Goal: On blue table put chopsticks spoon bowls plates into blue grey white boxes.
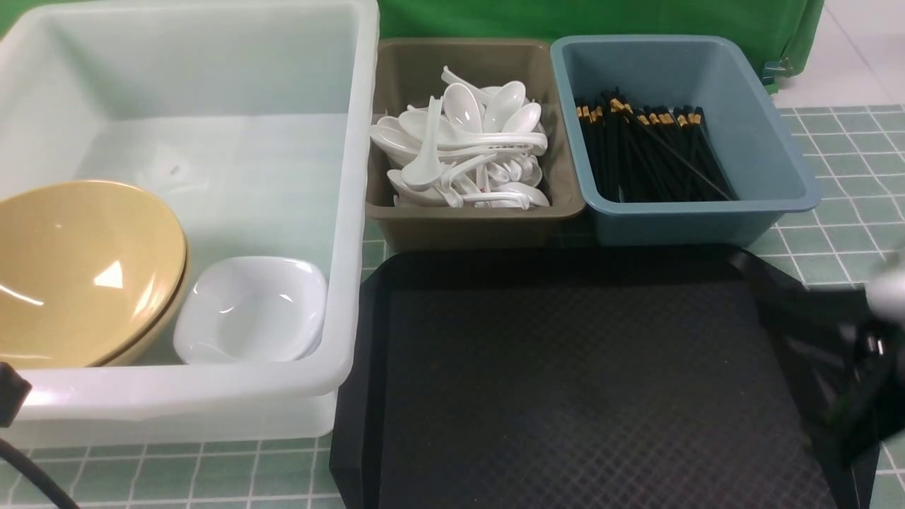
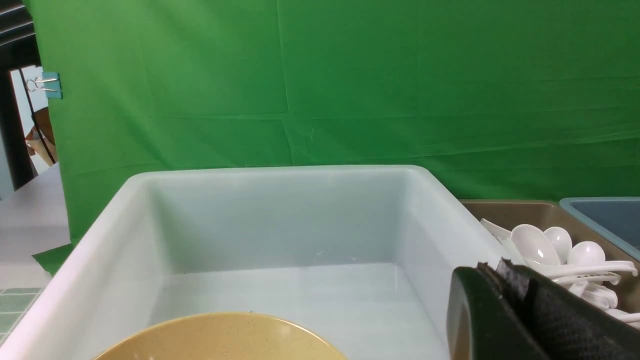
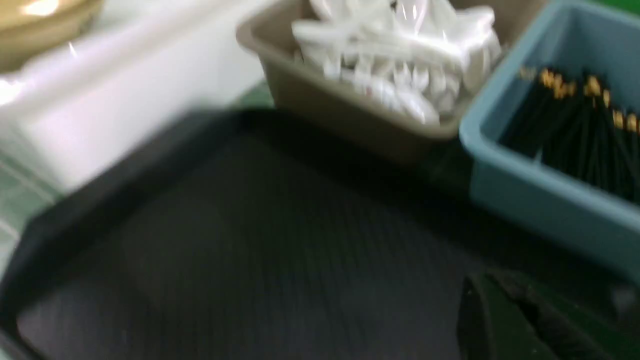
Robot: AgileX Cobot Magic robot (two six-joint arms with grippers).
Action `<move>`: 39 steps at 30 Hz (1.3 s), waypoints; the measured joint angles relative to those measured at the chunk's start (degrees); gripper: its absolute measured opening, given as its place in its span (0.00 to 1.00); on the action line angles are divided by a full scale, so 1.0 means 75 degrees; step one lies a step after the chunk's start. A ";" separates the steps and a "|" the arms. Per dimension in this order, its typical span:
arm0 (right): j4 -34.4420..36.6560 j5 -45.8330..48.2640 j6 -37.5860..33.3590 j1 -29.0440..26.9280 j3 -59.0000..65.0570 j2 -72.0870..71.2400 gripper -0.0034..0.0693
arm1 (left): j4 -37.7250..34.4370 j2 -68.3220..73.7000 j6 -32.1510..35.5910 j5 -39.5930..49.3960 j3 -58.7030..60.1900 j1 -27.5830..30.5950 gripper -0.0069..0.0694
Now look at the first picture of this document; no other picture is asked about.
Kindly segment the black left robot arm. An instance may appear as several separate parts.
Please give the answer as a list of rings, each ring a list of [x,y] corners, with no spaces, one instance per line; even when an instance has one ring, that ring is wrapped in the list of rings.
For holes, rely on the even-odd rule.
[[[1,362],[0,368],[0,425],[10,428],[20,409],[31,393],[32,384],[17,373],[14,368]]]

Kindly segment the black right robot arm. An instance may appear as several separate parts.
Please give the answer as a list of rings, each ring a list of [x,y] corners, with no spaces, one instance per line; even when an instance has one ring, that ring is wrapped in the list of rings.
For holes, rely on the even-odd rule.
[[[823,409],[804,429],[828,460],[850,466],[903,432],[903,254],[855,286],[808,288],[750,252],[734,255],[755,293],[759,321],[790,339],[829,377]]]

